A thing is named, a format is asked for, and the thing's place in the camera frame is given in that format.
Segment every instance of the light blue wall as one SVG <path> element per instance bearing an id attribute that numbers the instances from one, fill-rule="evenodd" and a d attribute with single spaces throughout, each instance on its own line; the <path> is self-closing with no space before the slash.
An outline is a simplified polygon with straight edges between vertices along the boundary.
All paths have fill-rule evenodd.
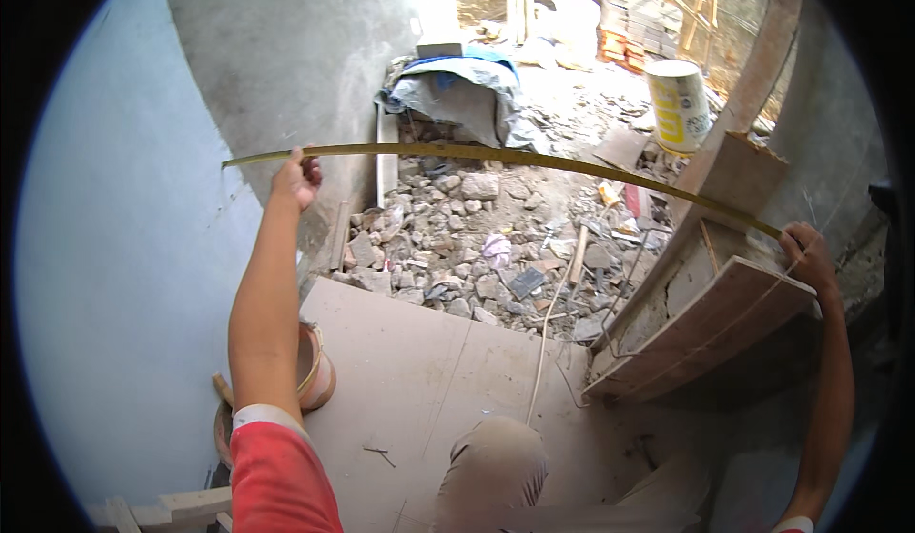
<path id="1" fill-rule="evenodd" d="M 166 0 L 108 0 L 40 122 L 15 238 L 26 372 L 80 502 L 153 504 L 216 467 L 211 375 L 261 215 L 229 157 Z"/>

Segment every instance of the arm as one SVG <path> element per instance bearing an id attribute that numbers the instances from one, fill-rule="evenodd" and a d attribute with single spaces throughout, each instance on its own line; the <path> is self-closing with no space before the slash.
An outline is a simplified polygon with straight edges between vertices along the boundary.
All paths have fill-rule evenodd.
<path id="1" fill-rule="evenodd" d="M 295 233 L 299 215 L 321 184 L 317 160 L 292 155 L 271 185 L 261 228 L 229 317 L 229 367 L 235 409 L 271 404 L 301 423 L 295 393 L 298 287 Z"/>
<path id="2" fill-rule="evenodd" d="M 820 518 L 839 475 L 854 417 L 854 373 L 845 333 L 844 309 L 829 249 L 810 225 L 791 223 L 779 244 L 796 263 L 794 274 L 816 289 L 823 311 L 823 352 L 816 402 L 801 453 L 801 467 L 792 500 L 782 520 Z"/>

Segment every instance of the person's right hand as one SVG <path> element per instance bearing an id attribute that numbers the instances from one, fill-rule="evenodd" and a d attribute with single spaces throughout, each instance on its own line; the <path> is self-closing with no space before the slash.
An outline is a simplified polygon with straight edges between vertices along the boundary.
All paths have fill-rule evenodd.
<path id="1" fill-rule="evenodd" d="M 833 258 L 829 254 L 826 239 L 819 231 L 807 222 L 793 221 L 782 230 L 779 245 L 792 263 L 796 263 L 794 275 L 816 289 L 817 296 L 838 294 Z"/>

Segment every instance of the white bucket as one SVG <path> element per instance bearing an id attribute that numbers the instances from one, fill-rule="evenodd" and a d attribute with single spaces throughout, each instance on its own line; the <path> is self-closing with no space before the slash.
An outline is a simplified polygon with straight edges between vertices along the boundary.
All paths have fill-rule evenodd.
<path id="1" fill-rule="evenodd" d="M 689 61 L 664 60 L 645 67 L 657 130 L 664 150 L 688 156 L 712 128 L 702 70 Z"/>

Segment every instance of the terracotta pot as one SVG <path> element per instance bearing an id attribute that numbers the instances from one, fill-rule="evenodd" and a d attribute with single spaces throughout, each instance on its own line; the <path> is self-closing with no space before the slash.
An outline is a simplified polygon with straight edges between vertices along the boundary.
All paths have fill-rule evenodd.
<path id="1" fill-rule="evenodd" d="M 337 370 L 324 352 L 324 335 L 316 324 L 298 324 L 298 405 L 304 412 L 324 406 L 337 388 Z"/>

